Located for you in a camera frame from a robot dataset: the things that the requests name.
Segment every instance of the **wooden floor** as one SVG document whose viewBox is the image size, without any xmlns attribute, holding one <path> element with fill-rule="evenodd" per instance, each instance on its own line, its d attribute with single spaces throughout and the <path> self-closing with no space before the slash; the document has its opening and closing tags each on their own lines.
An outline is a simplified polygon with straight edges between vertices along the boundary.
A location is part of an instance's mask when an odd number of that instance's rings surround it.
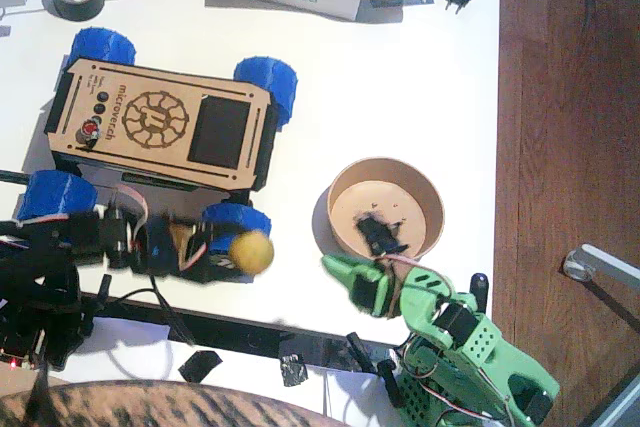
<svg viewBox="0 0 640 427">
<path fill-rule="evenodd" d="M 501 3 L 494 319 L 560 382 L 545 426 L 590 425 L 640 372 L 640 294 L 559 269 L 640 265 L 640 0 Z"/>
</svg>

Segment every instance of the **white desk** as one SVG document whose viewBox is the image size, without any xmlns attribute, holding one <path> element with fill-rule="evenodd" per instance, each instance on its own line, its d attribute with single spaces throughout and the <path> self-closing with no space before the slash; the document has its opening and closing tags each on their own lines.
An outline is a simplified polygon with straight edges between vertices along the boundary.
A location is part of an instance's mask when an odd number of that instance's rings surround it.
<svg viewBox="0 0 640 427">
<path fill-rule="evenodd" d="M 0 39 L 0 168 L 52 168 L 42 133 L 62 57 L 88 26 L 127 35 L 138 65 L 212 76 L 233 74 L 253 55 L 288 62 L 299 77 L 291 123 L 276 139 L 266 187 L 252 195 L 273 221 L 276 258 L 250 285 L 198 286 L 176 279 L 160 289 L 176 308 L 243 322 L 399 343 L 402 319 L 360 314 L 320 264 L 312 217 L 318 199 L 346 165 L 369 156 L 413 164 L 439 190 L 445 228 L 423 262 L 460 290 L 475 272 L 492 279 L 499 0 L 472 0 L 459 15 L 436 5 L 407 7 L 402 23 L 361 25 L 272 9 L 204 7 L 205 0 L 108 2 L 85 23 L 48 13 L 6 17 Z M 28 7 L 39 7 L 30 1 Z M 96 181 L 103 173 L 87 178 Z M 13 215 L 23 187 L 0 183 L 0 218 Z M 178 210 L 201 211 L 216 194 L 160 190 Z M 330 240 L 326 222 L 316 231 Z M 103 268 L 81 271 L 97 292 Z M 119 296 L 148 279 L 114 273 Z M 152 296 L 141 300 L 153 303 Z"/>
</svg>

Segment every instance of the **black screen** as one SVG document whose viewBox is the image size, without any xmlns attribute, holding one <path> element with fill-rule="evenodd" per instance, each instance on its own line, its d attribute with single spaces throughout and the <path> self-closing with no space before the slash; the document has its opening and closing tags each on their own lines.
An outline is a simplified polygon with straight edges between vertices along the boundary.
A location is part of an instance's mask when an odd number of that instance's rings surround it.
<svg viewBox="0 0 640 427">
<path fill-rule="evenodd" d="M 204 97 L 188 160 L 237 169 L 250 107 L 247 102 Z"/>
</svg>

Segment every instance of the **green robotic arm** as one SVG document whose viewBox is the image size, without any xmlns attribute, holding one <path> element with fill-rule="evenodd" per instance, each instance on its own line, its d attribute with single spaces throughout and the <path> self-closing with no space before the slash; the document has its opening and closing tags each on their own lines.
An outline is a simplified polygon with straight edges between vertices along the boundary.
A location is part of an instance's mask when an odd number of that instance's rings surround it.
<svg viewBox="0 0 640 427">
<path fill-rule="evenodd" d="M 404 369 L 396 376 L 405 425 L 475 426 L 487 419 L 513 427 L 542 424 L 558 383 L 502 338 L 478 312 L 475 295 L 453 292 L 448 278 L 418 267 L 400 286 L 377 261 L 328 255 L 322 262 L 359 309 L 374 317 L 401 313 L 412 332 L 400 347 Z"/>
</svg>

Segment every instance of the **blue wheel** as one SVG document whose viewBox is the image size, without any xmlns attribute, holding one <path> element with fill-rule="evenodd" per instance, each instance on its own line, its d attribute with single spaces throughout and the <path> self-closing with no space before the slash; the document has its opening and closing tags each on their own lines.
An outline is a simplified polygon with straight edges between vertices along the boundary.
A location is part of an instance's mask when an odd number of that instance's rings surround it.
<svg viewBox="0 0 640 427">
<path fill-rule="evenodd" d="M 278 104 L 278 130 L 289 123 L 298 76 L 288 64 L 271 57 L 244 59 L 236 65 L 233 80 L 250 82 L 271 92 Z"/>
<path fill-rule="evenodd" d="M 97 198 L 96 188 L 80 177 L 60 170 L 39 170 L 29 178 L 18 220 L 90 211 Z"/>
<path fill-rule="evenodd" d="M 73 64 L 78 57 L 133 65 L 136 49 L 129 39 L 118 32 L 90 27 L 76 34 L 67 65 Z"/>
<path fill-rule="evenodd" d="M 262 212 L 242 204 L 221 203 L 207 207 L 202 213 L 206 222 L 233 222 L 247 230 L 260 230 L 267 237 L 271 233 L 271 219 Z M 234 235 L 218 237 L 209 244 L 212 254 L 226 254 L 229 252 Z"/>
</svg>

